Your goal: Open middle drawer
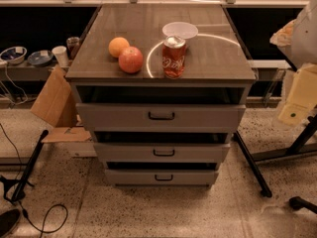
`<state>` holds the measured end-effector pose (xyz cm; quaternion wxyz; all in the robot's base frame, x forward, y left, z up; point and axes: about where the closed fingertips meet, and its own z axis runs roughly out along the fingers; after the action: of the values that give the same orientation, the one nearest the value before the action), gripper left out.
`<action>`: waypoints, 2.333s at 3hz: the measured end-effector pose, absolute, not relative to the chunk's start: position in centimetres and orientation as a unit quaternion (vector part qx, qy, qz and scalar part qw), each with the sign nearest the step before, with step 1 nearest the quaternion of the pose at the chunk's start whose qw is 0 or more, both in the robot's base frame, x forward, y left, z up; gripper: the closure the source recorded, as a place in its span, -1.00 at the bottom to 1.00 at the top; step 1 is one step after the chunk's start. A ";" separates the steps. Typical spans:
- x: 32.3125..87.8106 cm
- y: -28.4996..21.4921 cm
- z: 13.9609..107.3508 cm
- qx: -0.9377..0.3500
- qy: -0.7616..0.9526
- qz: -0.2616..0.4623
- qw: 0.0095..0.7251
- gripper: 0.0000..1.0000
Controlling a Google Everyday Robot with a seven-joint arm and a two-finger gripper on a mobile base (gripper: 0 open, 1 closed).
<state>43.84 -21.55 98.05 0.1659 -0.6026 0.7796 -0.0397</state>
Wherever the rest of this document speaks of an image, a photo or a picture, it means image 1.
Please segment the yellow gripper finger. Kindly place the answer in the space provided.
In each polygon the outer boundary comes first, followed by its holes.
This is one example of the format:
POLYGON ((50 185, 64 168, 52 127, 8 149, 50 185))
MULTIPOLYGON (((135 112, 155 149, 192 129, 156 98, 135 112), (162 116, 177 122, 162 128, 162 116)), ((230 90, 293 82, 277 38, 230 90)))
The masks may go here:
POLYGON ((317 105, 317 64, 305 63, 294 75, 277 120, 297 126, 317 105))

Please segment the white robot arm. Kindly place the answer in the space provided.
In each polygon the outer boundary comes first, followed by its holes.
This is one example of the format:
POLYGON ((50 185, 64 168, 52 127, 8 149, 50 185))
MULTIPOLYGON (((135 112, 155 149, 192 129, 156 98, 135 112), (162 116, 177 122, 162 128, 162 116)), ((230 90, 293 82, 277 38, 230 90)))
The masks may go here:
POLYGON ((276 116, 279 122, 296 126, 317 105, 317 0, 310 0, 297 18, 269 41, 296 66, 290 90, 276 116))

